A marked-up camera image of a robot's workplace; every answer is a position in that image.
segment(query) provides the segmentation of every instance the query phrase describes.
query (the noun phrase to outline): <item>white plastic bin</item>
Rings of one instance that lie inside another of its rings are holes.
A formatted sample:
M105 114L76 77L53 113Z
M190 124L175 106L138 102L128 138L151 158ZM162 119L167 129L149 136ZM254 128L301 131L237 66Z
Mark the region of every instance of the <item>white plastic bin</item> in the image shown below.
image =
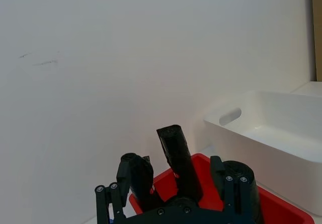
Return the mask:
M222 159L246 163L258 182L322 215L322 98L248 92L205 122Z

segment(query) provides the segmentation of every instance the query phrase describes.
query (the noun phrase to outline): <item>black object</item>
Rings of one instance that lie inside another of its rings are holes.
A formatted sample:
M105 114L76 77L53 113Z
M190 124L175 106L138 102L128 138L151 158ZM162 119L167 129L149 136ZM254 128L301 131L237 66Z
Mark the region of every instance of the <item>black object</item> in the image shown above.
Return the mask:
M264 224L258 188L251 168L237 161L222 162L218 156L212 156L210 163L211 175L222 200L225 198L224 180L230 179L230 182L233 184L234 195L232 198L235 202L236 213L241 213L242 207L242 194L240 193L239 185L241 182L249 183L249 196L247 198L251 203L253 220L256 224Z
M135 153L127 153L121 162L128 162L131 176L131 191L142 211L164 206L163 200L153 186L153 167L149 156L140 157Z
M190 197L198 203L203 193L181 126L172 125L156 132L167 162L175 173L178 195Z
M217 172L216 169L213 169L213 166L214 163L211 164L213 176L218 173L219 175L224 173L223 170ZM130 188L130 167L128 162L120 163L116 179L117 182L112 183L109 187L100 185L95 189L98 224L110 224L108 211L110 203L113 205L115 224L254 224L249 198L250 184L240 179L237 185L240 195L239 213L235 210L234 191L236 189L234 183L224 178L221 183L225 203L223 211L202 209L197 207L194 202L189 203L189 199L180 199L178 202L171 202L170 206L156 208L129 218L125 217L122 209L126 204L126 197Z

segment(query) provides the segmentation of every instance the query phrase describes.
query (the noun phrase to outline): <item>white wall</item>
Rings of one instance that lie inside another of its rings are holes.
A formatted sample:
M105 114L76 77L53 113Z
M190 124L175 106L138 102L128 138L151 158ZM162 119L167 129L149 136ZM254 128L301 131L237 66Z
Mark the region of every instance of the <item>white wall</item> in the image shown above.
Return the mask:
M227 94L310 79L305 0L0 0L0 222L80 224L125 152L166 167Z

